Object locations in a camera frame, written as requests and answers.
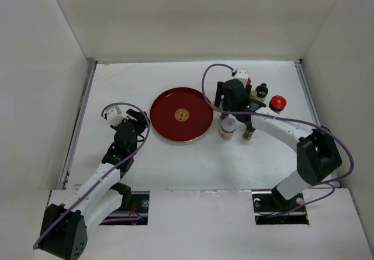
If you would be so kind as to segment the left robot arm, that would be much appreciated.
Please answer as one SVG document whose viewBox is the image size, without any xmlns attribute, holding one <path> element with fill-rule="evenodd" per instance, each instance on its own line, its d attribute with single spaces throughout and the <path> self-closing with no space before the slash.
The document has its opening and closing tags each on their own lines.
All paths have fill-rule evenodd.
<svg viewBox="0 0 374 260">
<path fill-rule="evenodd" d="M 113 143 L 94 174 L 61 204 L 44 211 L 40 237 L 33 248 L 61 259 L 81 257 L 88 236 L 113 211 L 126 212 L 131 206 L 131 189 L 120 180 L 130 169 L 134 156 L 150 133 L 147 114 L 132 105 L 123 116 L 107 106 L 102 117 L 115 130 Z"/>
</svg>

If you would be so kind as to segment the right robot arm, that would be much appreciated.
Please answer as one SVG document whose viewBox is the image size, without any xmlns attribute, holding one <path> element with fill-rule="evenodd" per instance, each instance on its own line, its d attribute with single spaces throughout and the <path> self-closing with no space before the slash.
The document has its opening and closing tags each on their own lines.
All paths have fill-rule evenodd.
<svg viewBox="0 0 374 260">
<path fill-rule="evenodd" d="M 283 121 L 262 102 L 252 100 L 237 79 L 218 82 L 214 105 L 245 125 L 245 138 L 263 131 L 296 153 L 296 170 L 271 190 L 271 205 L 286 210 L 302 191 L 318 185 L 342 164 L 335 141 L 328 130 L 299 122 Z"/>
</svg>

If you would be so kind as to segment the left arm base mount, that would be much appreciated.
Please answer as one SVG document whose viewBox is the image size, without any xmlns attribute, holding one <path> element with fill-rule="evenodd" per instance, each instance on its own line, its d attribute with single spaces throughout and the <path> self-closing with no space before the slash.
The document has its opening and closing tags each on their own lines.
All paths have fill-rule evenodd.
<svg viewBox="0 0 374 260">
<path fill-rule="evenodd" d="M 130 186 L 117 183 L 111 187 L 122 196 L 121 206 L 113 211 L 101 225 L 114 226 L 146 226 L 150 208 L 150 193 L 148 191 L 132 191 Z"/>
</svg>

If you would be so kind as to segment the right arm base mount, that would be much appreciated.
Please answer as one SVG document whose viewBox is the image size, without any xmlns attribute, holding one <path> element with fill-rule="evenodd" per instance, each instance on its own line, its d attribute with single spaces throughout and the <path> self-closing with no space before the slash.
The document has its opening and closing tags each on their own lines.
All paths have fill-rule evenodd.
<svg viewBox="0 0 374 260">
<path fill-rule="evenodd" d="M 270 190 L 252 191 L 252 203 L 256 225 L 309 225 L 305 207 L 291 211 L 304 202 L 302 193 L 285 203 L 276 204 Z"/>
</svg>

